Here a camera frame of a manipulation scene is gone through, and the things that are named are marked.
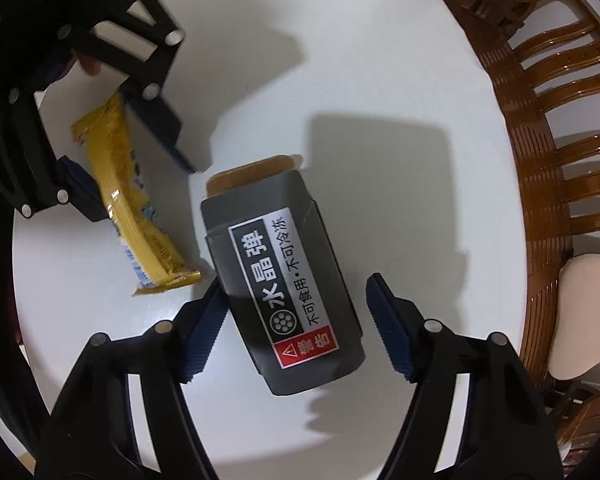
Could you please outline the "person's left hand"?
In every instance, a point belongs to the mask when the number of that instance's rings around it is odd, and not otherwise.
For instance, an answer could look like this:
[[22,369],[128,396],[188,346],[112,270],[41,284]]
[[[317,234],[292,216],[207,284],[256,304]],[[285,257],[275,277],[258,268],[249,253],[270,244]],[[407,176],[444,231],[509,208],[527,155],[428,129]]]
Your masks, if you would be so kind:
[[96,58],[91,58],[88,55],[76,54],[76,62],[78,62],[88,76],[95,77],[102,72],[102,63]]

